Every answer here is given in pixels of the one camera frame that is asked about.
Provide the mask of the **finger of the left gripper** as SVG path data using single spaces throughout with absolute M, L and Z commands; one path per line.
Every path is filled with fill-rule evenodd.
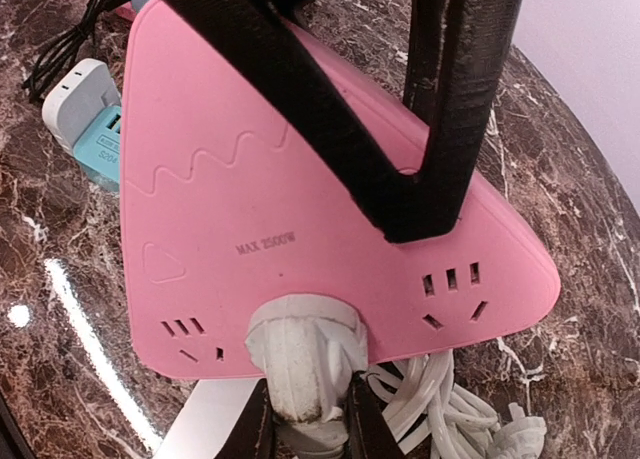
M 396 244 L 456 225 L 522 0 L 413 0 L 405 102 L 429 128 L 420 169 L 396 170 L 285 25 L 314 0 L 163 0 L 300 133 Z

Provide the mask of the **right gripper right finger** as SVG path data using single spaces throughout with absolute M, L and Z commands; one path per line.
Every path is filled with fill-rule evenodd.
M 351 379 L 346 412 L 349 433 L 346 458 L 403 458 L 403 452 L 382 415 L 376 396 L 361 374 L 356 373 Z

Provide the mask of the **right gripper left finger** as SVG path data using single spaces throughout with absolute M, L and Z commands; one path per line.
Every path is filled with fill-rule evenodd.
M 273 411 L 267 381 L 260 379 L 227 441 L 228 458 L 273 457 Z

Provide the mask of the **white power strip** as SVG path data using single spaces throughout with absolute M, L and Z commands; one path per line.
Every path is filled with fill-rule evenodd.
M 214 458 L 256 383 L 255 378 L 199 381 L 153 458 Z

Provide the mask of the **pink triangular power strip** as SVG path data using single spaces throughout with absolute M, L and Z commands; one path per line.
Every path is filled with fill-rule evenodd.
M 558 270 L 474 174 L 455 228 L 387 242 L 287 121 L 161 0 L 137 14 L 122 106 L 120 218 L 132 344 L 171 378 L 254 377 L 258 309 L 354 307 L 371 363 L 527 329 Z

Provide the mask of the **white cube socket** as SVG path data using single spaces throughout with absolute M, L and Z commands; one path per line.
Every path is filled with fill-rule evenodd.
M 93 58 L 78 62 L 47 94 L 42 119 L 68 154 L 99 113 L 120 106 L 121 94 L 106 63 Z

